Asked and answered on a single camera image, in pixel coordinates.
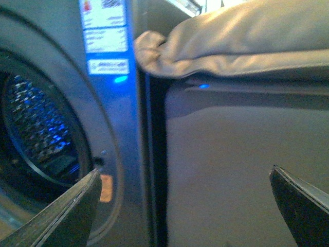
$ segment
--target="orange sticker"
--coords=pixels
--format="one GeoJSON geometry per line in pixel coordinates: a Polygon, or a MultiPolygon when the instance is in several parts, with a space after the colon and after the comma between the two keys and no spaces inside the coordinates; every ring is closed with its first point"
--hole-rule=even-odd
{"type": "Polygon", "coordinates": [[[113,177],[101,174],[102,192],[100,202],[110,202],[113,196],[113,177]]]}

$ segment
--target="warning label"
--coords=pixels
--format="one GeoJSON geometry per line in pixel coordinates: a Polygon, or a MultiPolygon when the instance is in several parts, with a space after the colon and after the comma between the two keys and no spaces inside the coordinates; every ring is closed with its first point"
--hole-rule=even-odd
{"type": "Polygon", "coordinates": [[[80,0],[83,28],[125,25],[121,0],[80,0]]]}
{"type": "Polygon", "coordinates": [[[90,75],[126,75],[129,74],[128,59],[90,59],[90,75]]]}

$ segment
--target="washing machine drum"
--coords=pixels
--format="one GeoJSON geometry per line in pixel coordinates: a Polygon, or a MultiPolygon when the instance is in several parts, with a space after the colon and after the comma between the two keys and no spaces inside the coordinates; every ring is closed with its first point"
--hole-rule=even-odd
{"type": "Polygon", "coordinates": [[[86,138],[51,81],[13,54],[1,59],[15,65],[0,70],[2,182],[50,202],[92,169],[86,138]]]}

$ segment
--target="blue led light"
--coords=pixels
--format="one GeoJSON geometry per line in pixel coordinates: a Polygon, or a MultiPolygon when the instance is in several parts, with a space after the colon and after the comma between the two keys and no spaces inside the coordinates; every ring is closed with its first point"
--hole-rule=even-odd
{"type": "Polygon", "coordinates": [[[73,166],[73,168],[70,170],[70,172],[69,173],[74,173],[75,171],[77,171],[78,169],[80,168],[80,165],[79,164],[77,164],[77,165],[75,165],[75,166],[73,166]]]}
{"type": "Polygon", "coordinates": [[[206,89],[208,87],[210,87],[209,84],[202,84],[202,85],[199,86],[200,89],[206,89]]]}
{"type": "Polygon", "coordinates": [[[127,81],[128,76],[120,76],[114,79],[114,83],[119,84],[127,81]]]}

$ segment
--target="white label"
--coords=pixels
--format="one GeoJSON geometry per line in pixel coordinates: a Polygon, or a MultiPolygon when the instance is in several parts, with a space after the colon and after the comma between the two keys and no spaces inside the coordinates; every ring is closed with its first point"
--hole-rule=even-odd
{"type": "Polygon", "coordinates": [[[83,28],[125,25],[122,0],[80,0],[83,28]]]}
{"type": "Polygon", "coordinates": [[[126,28],[94,29],[83,32],[86,52],[127,51],[126,28]]]}
{"type": "Polygon", "coordinates": [[[129,74],[128,59],[90,59],[88,68],[90,75],[129,74]]]}

